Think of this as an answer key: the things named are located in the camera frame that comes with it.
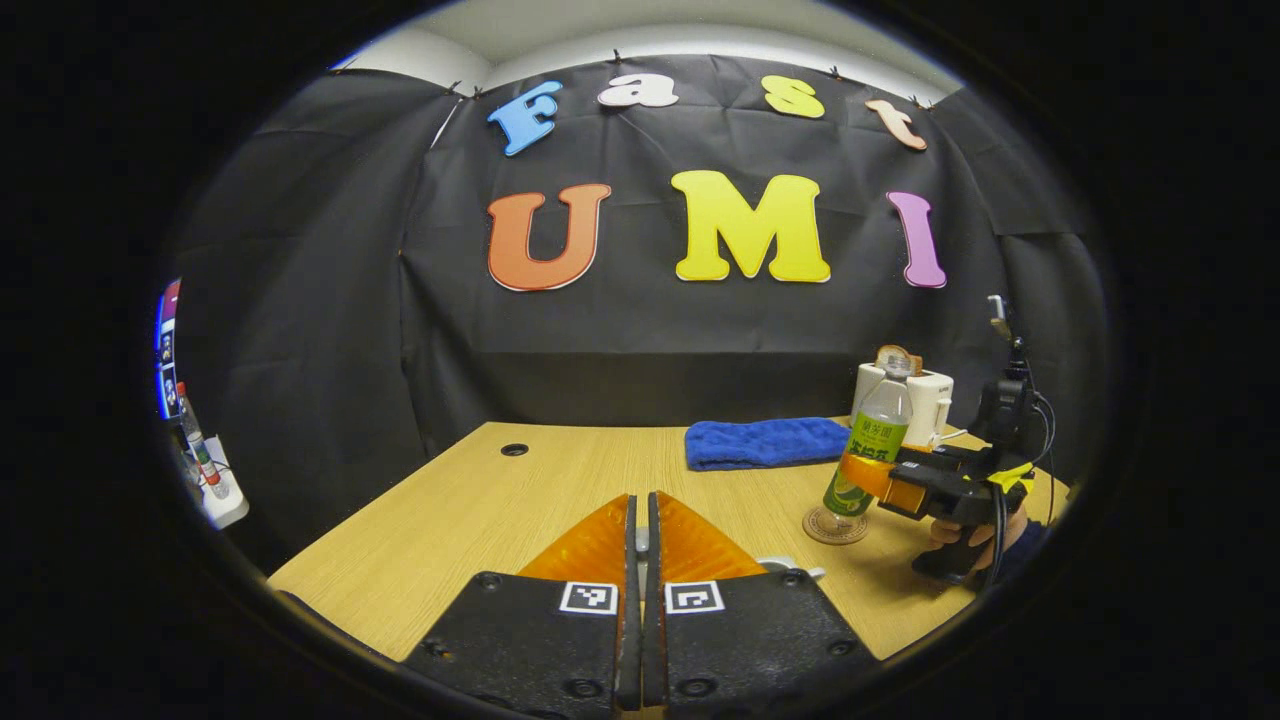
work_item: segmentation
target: yellow letter m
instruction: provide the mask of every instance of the yellow letter m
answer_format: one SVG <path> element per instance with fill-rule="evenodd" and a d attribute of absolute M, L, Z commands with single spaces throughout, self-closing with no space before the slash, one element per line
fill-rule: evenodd
<path fill-rule="evenodd" d="M 685 193 L 689 205 L 689 252 L 676 264 L 682 281 L 722 281 L 728 261 L 719 255 L 724 238 L 737 268 L 754 278 L 773 238 L 778 251 L 769 274 L 785 282 L 820 283 L 831 279 L 831 265 L 822 259 L 818 220 L 813 199 L 818 183 L 800 176 L 774 176 L 753 210 L 724 173 L 689 170 L 677 173 L 671 184 Z"/>

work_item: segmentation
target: blue letter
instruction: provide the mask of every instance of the blue letter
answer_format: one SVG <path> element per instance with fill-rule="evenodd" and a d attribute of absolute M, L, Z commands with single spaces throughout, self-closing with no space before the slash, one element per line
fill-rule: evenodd
<path fill-rule="evenodd" d="M 502 132 L 507 133 L 504 152 L 508 158 L 552 132 L 556 123 L 550 120 L 538 122 L 538 115 L 545 118 L 556 114 L 556 101 L 548 94 L 564 86 L 559 82 L 549 79 L 489 115 L 489 122 L 497 122 L 502 126 Z"/>

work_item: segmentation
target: white ceiling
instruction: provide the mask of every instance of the white ceiling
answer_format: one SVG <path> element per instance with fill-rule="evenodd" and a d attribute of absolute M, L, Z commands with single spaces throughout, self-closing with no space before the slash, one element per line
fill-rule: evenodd
<path fill-rule="evenodd" d="M 654 24 L 782 32 L 870 56 L 937 87 L 960 85 L 904 44 L 814 0 L 463 0 L 412 23 L 493 65 L 584 36 Z"/>

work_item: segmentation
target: black curtain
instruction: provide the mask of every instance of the black curtain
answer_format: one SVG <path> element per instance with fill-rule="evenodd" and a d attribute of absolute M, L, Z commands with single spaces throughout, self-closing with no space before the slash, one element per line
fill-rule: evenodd
<path fill-rule="evenodd" d="M 634 73 L 672 77 L 678 102 L 596 102 Z M 771 109 L 769 74 L 809 83 L 824 115 Z M 556 129 L 504 156 L 488 115 L 545 79 L 563 83 Z M 872 99 L 908 113 L 929 149 L 895 140 L 864 106 Z M 229 532 L 273 571 L 488 420 L 849 413 L 854 369 L 884 343 L 956 379 L 951 421 L 964 427 L 1007 360 L 988 324 L 993 293 L 1018 309 L 1059 414 L 1055 470 L 1074 479 L 1101 432 L 1105 282 L 1073 195 L 1027 149 L 965 92 L 927 111 L 764 60 L 600 61 L 479 100 L 389 73 L 321 78 L 221 172 L 175 245 L 178 373 L 252 505 Z M 728 278 L 678 279 L 686 202 L 671 178 L 684 170 L 724 173 L 753 206 L 774 176 L 815 181 L 831 279 L 780 282 L 773 251 L 746 278 L 723 246 Z M 530 251 L 550 259 L 567 222 L 557 196 L 582 183 L 612 188 L 590 270 L 545 292 L 494 282 L 488 205 L 543 193 Z M 932 205 L 946 287 L 904 281 L 891 191 Z"/>

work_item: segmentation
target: wooden table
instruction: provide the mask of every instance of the wooden table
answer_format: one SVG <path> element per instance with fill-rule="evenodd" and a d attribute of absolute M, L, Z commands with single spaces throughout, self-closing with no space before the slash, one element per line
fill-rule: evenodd
<path fill-rule="evenodd" d="M 754 557 L 790 555 L 822 566 L 827 593 L 868 648 L 884 659 L 973 600 L 938 593 L 910 568 L 929 520 L 873 506 L 868 536 L 851 546 L 810 539 L 800 519 L 831 480 L 835 462 L 773 470 L 694 473 L 686 428 L 570 428 L 486 423 L 303 550 L 270 578 L 343 630 L 403 660 L 475 573 L 517 573 L 548 543 L 621 493 L 664 491 Z M 504 456 L 508 443 L 529 452 Z M 982 447 L 970 436 L 950 445 Z M 1043 521 L 1048 475 L 1027 498 Z M 1055 515 L 1066 506 L 1053 482 Z"/>

